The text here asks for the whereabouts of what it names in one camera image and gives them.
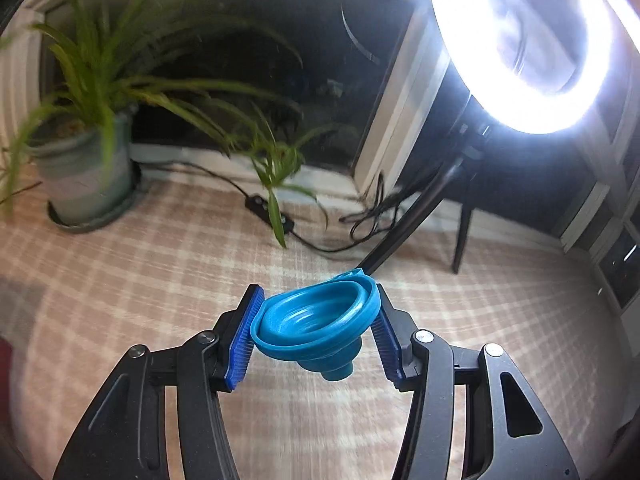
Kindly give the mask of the blue silicone funnel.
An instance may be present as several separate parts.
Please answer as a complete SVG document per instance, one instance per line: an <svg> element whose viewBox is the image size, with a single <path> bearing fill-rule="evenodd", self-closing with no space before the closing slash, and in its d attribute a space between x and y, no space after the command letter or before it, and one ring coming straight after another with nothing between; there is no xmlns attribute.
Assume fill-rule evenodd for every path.
<svg viewBox="0 0 640 480"><path fill-rule="evenodd" d="M361 336L380 307L378 284L355 269L269 297L250 326L250 336L265 356L339 382L354 371Z"/></svg>

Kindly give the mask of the green potted plant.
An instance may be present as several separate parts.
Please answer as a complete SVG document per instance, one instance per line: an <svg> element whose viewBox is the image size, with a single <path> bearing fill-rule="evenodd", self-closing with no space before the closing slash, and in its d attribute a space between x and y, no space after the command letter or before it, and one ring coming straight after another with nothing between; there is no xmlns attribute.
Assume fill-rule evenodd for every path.
<svg viewBox="0 0 640 480"><path fill-rule="evenodd" d="M262 101L302 110L293 100L241 81L210 78L170 79L154 76L142 65L143 52L166 36L186 26L142 32L148 18L148 0L130 0L117 22L107 15L97 18L84 0L66 0L73 11L75 33L67 36L46 23L32 30L50 38L50 51L64 76L60 88L48 94L27 114L10 146L6 189L13 190L21 171L24 149L45 122L63 117L82 131L94 133L100 142L99 164L111 174L116 154L119 115L140 103L160 107L180 117L213 139L226 155L241 154L252 163L268 193L267 221L278 243L286 237L284 215L276 192L279 188L314 198L309 188L291 183L305 161L302 148L318 136L351 132L352 127L329 122L306 131L293 141L279 138L271 119L262 111Z"/></svg>

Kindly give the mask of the plaid beige rug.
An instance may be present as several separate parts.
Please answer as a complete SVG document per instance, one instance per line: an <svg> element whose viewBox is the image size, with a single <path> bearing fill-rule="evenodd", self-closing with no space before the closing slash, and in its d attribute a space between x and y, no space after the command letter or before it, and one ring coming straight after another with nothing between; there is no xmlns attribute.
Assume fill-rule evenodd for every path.
<svg viewBox="0 0 640 480"><path fill-rule="evenodd" d="M472 238L459 274L450 233L421 231L378 272L392 304L435 338L498 344L554 421L578 474L617 479L612 463L630 364L606 301L585 266L550 248ZM27 171L14 216L1 225L1 335L14 355L11 426L17 448L51 478L81 415L134 344L178 346L233 309L247 285L267 296L301 289L283 314L311 338L355 300L331 278L358 254L326 258L281 249L232 192L153 181L111 226L59 231L44 189ZM354 371L326 382L293 361L255 352L239 387L221 399L244 479L386 479L410 399L386 379L373 338Z"/></svg>

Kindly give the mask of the dark red storage box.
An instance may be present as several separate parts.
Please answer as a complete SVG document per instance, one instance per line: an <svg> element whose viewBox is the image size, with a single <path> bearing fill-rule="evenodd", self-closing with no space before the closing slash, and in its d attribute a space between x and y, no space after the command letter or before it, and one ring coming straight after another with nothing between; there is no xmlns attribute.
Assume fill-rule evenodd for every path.
<svg viewBox="0 0 640 480"><path fill-rule="evenodd" d="M0 420L2 426L9 426L11 421L11 368L12 346L3 338L0 339Z"/></svg>

